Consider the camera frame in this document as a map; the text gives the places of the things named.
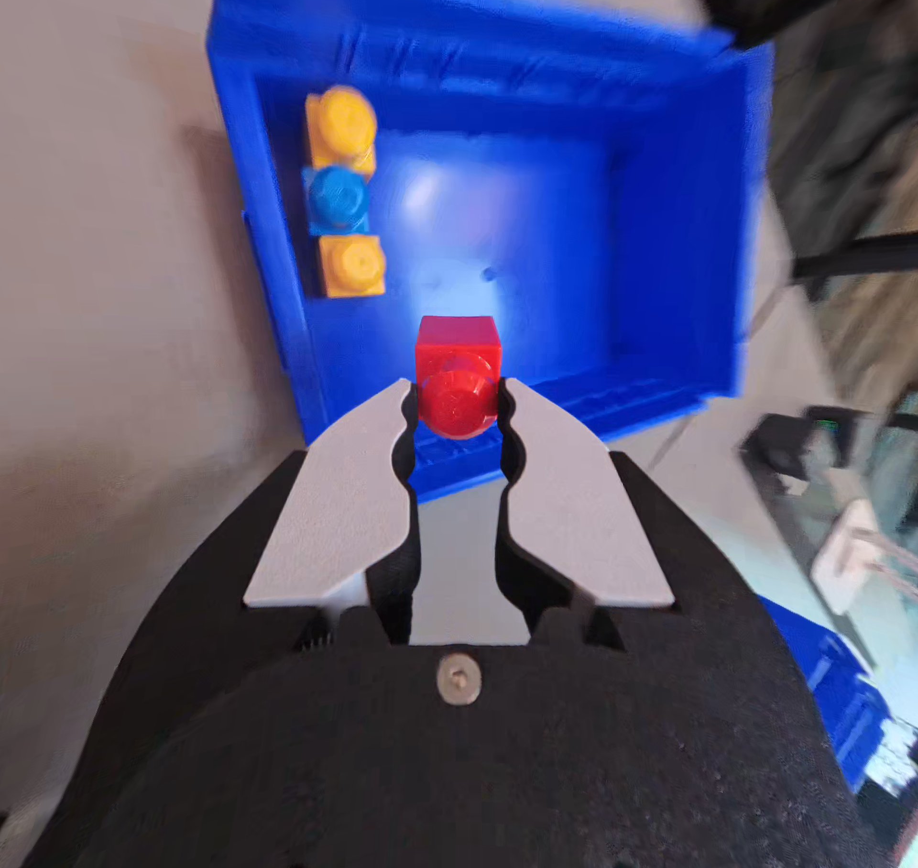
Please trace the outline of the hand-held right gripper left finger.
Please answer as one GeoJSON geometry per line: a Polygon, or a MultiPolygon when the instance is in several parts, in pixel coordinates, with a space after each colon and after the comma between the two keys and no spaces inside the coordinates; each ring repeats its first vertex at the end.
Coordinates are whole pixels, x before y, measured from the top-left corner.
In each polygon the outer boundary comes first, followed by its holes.
{"type": "Polygon", "coordinates": [[[250,609],[315,608],[337,620],[410,602],[420,574],[415,386],[398,379],[306,450],[243,595],[250,609]]]}

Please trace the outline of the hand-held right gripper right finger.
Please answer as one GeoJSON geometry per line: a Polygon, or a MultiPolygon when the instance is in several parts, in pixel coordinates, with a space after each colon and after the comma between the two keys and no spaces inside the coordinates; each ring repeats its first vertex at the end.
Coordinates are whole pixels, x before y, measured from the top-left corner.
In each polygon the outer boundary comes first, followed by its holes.
{"type": "Polygon", "coordinates": [[[596,606],[672,606],[673,590],[603,441],[522,380],[501,380],[499,396],[501,547],[596,606]]]}

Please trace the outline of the black device with green light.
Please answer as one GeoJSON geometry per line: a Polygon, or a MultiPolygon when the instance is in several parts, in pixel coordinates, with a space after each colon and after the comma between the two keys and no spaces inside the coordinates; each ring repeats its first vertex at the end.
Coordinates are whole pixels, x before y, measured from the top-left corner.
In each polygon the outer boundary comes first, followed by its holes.
{"type": "Polygon", "coordinates": [[[833,404],[810,405],[800,415],[761,416],[739,452],[755,470],[809,483],[822,472],[850,467],[867,413],[833,404]]]}

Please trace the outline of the black metal bar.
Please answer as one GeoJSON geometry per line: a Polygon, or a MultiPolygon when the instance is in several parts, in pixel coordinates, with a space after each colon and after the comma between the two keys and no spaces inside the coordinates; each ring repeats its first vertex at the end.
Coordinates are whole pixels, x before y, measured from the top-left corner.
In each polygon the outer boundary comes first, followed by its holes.
{"type": "Polygon", "coordinates": [[[857,238],[829,252],[794,259],[791,284],[829,277],[907,272],[917,269],[917,232],[857,238]]]}

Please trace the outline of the blue plastic bin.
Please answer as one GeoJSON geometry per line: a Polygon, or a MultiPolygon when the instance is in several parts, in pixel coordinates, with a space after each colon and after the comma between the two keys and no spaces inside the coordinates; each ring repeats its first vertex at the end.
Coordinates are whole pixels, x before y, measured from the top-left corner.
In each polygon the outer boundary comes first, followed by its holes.
{"type": "Polygon", "coordinates": [[[884,737],[889,706],[843,637],[760,597],[819,709],[843,778],[854,793],[884,737]]]}
{"type": "Polygon", "coordinates": [[[306,442],[415,375],[426,315],[603,441],[738,396],[773,52],[559,0],[213,0],[208,58],[306,442]],[[374,108],[384,293],[322,291],[306,99],[374,108]]]}

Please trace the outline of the blue mega block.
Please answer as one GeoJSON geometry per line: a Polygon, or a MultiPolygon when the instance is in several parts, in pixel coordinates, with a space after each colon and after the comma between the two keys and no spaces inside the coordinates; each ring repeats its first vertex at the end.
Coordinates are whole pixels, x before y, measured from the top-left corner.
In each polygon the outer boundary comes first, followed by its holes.
{"type": "Polygon", "coordinates": [[[301,169],[306,224],[310,236],[369,235],[367,180],[342,165],[301,169]]]}

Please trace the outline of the red mega block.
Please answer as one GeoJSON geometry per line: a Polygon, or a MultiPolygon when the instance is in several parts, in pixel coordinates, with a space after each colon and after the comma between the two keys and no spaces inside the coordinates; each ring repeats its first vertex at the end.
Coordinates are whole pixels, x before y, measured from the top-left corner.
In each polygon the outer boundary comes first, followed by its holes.
{"type": "Polygon", "coordinates": [[[490,316],[424,316],[415,346],[419,420],[437,436],[481,435],[499,413],[502,346],[490,316]]]}

